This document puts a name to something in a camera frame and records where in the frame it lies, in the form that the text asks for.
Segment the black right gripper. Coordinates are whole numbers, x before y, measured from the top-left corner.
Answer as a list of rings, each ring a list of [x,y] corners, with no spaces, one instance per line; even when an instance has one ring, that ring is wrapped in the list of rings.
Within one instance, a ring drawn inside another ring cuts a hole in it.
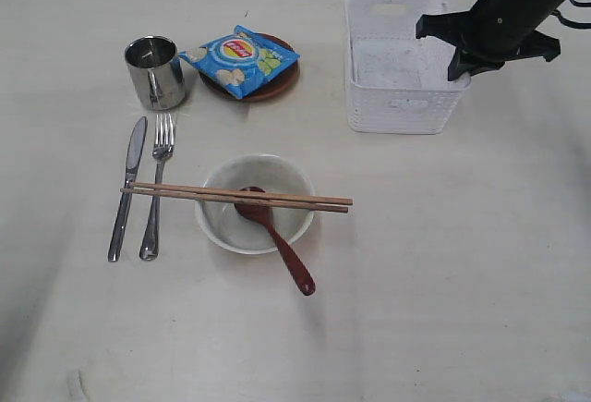
[[[550,62],[561,53],[560,41],[537,30],[548,17],[575,30],[588,30],[588,22],[565,18],[559,6],[575,0],[476,0],[467,11],[422,15],[416,23],[416,37],[438,38],[455,47],[448,65],[448,80],[467,73],[471,76],[501,69],[515,60],[542,57]]]

